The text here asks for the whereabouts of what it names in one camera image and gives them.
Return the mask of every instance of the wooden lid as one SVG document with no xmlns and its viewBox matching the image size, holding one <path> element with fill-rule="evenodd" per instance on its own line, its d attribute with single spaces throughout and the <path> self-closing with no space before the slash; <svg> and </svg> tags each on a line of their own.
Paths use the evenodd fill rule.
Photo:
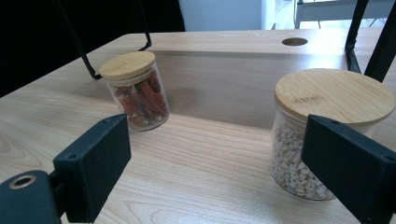
<svg viewBox="0 0 396 224">
<path fill-rule="evenodd" d="M 309 114 L 347 124 L 385 119 L 395 106 L 392 91 L 377 80 L 347 70 L 315 68 L 290 73 L 276 83 L 276 101 L 304 122 Z"/>
<path fill-rule="evenodd" d="M 152 52 L 135 51 L 108 60 L 99 68 L 99 73 L 108 80 L 121 80 L 144 73 L 154 62 Z"/>
</svg>

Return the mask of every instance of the wooden table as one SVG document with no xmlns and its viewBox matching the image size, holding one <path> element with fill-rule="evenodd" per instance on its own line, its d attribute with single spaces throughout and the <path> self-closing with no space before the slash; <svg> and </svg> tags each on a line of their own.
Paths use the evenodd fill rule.
<svg viewBox="0 0 396 224">
<path fill-rule="evenodd" d="M 360 30 L 364 71 L 381 28 Z M 305 68 L 346 68 L 347 30 L 151 34 L 171 117 L 131 132 L 132 159 L 95 223 L 359 223 L 337 200 L 314 202 L 270 175 L 274 90 Z M 285 46 L 289 37 L 308 40 Z M 137 50 L 125 35 L 88 56 L 95 69 Z M 396 93 L 396 67 L 384 83 Z M 0 181 L 53 170 L 52 159 L 101 119 L 119 114 L 104 80 L 81 59 L 0 99 Z M 396 112 L 374 140 L 396 149 Z"/>
</svg>

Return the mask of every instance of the glass jar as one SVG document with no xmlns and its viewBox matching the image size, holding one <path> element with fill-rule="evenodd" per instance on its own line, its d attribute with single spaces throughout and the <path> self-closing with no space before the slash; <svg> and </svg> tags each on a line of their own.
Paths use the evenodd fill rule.
<svg viewBox="0 0 396 224">
<path fill-rule="evenodd" d="M 122 54 L 104 63 L 99 72 L 129 128 L 148 131 L 164 124 L 170 110 L 155 55 L 149 51 Z"/>
<path fill-rule="evenodd" d="M 283 189 L 299 197 L 335 199 L 301 160 L 308 115 L 338 120 L 371 137 L 375 125 L 391 113 L 394 105 L 388 87 L 361 74 L 307 69 L 282 77 L 276 83 L 272 177 Z"/>
</svg>

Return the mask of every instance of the black metal bar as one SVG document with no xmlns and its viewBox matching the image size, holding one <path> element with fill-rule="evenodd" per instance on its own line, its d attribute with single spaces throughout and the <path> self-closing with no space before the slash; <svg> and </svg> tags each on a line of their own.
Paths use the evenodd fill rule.
<svg viewBox="0 0 396 224">
<path fill-rule="evenodd" d="M 145 17 L 145 12 L 143 11 L 143 6 L 142 6 L 142 2 L 140 0 L 131 0 L 131 5 L 132 5 L 132 9 L 134 11 L 134 17 L 136 18 L 136 21 L 138 21 L 137 25 L 141 28 L 141 24 L 144 25 L 144 32 L 146 35 L 146 39 L 147 39 L 147 43 L 146 46 L 139 49 L 138 51 L 143 51 L 145 49 L 148 49 L 149 47 L 151 47 L 151 38 L 149 36 L 149 27 L 146 21 L 146 17 Z"/>
<path fill-rule="evenodd" d="M 361 73 L 361 69 L 359 68 L 359 63 L 355 55 L 355 44 L 356 44 L 356 37 L 358 36 L 359 27 L 361 26 L 361 20 L 364 15 L 364 11 L 367 7 L 369 0 L 358 0 L 356 4 L 355 11 L 353 12 L 352 23 L 349 27 L 349 32 L 346 38 L 346 65 L 347 70 Z"/>
<path fill-rule="evenodd" d="M 77 34 L 76 30 L 74 29 L 72 22 L 69 20 L 69 17 L 67 16 L 66 11 L 64 10 L 61 0 L 52 0 L 52 3 L 55 6 L 55 8 L 57 8 L 57 10 L 60 12 L 60 14 L 64 20 L 64 23 L 66 24 L 67 30 L 69 31 L 70 35 L 72 36 L 73 42 L 78 49 L 78 54 L 82 58 L 82 61 L 85 63 L 88 71 L 90 72 L 91 77 L 94 79 L 100 79 L 102 76 L 100 74 L 96 74 L 95 70 L 92 68 L 90 61 L 88 60 L 87 53 L 86 53 L 81 41 L 79 40 L 78 34 Z M 145 47 L 143 47 L 139 50 L 140 51 L 146 50 L 149 47 L 151 47 L 151 38 L 149 36 L 149 27 L 146 22 L 145 13 L 143 11 L 143 7 L 142 7 L 140 0 L 131 0 L 131 3 L 132 3 L 131 7 L 132 7 L 134 14 L 140 15 L 139 17 L 136 17 L 138 20 L 139 20 L 139 18 L 141 20 L 141 22 L 139 22 L 139 24 L 143 23 L 144 27 L 145 27 L 144 32 L 146 35 L 147 43 L 146 43 Z"/>
<path fill-rule="evenodd" d="M 396 2 L 393 4 L 381 36 L 367 64 L 364 75 L 382 82 L 396 54 Z"/>
<path fill-rule="evenodd" d="M 82 43 L 78 38 L 77 32 L 74 29 L 73 24 L 69 20 L 69 17 L 67 16 L 67 13 L 64 10 L 64 7 L 63 7 L 61 1 L 60 0 L 52 0 L 52 3 L 53 3 L 53 5 L 55 5 L 55 8 L 57 8 L 59 13 L 61 14 L 61 16 L 64 20 L 64 23 L 67 26 L 67 30 L 69 31 L 70 35 L 72 36 L 73 42 L 75 43 L 75 45 L 77 47 L 78 54 L 82 58 L 82 61 L 85 63 L 85 66 L 87 66 L 87 69 L 90 72 L 91 77 L 94 79 L 100 79 L 102 76 L 99 74 L 96 75 L 95 70 L 92 68 L 90 61 L 88 60 L 87 53 L 86 53 L 84 47 L 82 46 Z"/>
</svg>

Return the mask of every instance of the black metal frame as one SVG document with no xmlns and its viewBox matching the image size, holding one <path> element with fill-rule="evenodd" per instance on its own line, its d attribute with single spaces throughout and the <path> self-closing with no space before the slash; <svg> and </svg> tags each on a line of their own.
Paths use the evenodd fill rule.
<svg viewBox="0 0 396 224">
<path fill-rule="evenodd" d="M 102 119 L 53 159 L 0 183 L 2 223 L 93 223 L 131 159 L 127 117 Z"/>
<path fill-rule="evenodd" d="M 367 7 L 369 0 L 358 0 L 356 5 L 352 23 L 346 38 L 346 64 L 347 70 L 352 72 L 361 73 L 359 63 L 355 55 L 355 43 L 358 36 L 361 19 L 363 18 L 364 11 Z M 387 22 L 378 38 L 375 50 L 367 64 L 364 75 L 372 77 L 382 82 L 387 75 L 390 65 L 396 54 L 396 1 L 389 13 Z"/>
<path fill-rule="evenodd" d="M 144 24 L 144 32 L 145 32 L 146 39 L 147 39 L 145 47 L 139 49 L 138 51 L 146 50 L 151 46 L 151 38 L 149 36 L 149 27 L 146 22 L 146 17 L 145 17 L 145 13 L 143 11 L 142 3 L 140 2 L 140 0 L 130 0 L 130 2 L 131 2 L 131 7 L 133 10 L 133 13 L 135 14 L 136 20 L 138 21 L 138 24 L 139 25 Z M 80 57 L 82 58 L 82 61 L 87 66 L 87 69 L 90 72 L 91 77 L 93 79 L 100 79 L 102 76 L 100 74 L 96 74 L 95 70 L 92 68 L 90 61 L 88 60 L 88 57 L 87 57 L 87 52 L 84 49 L 81 41 L 79 40 L 78 34 L 77 34 L 72 22 L 69 20 L 69 17 L 67 15 L 66 11 L 64 10 L 64 6 L 61 3 L 61 0 L 52 0 L 52 4 L 57 8 L 59 13 L 61 14 L 61 16 L 64 20 L 64 24 L 66 25 L 67 30 L 69 31 L 70 35 L 72 36 L 73 42 L 78 49 L 78 54 L 80 55 Z"/>
<path fill-rule="evenodd" d="M 309 115 L 302 161 L 361 223 L 396 212 L 396 153 L 337 120 Z"/>
</svg>

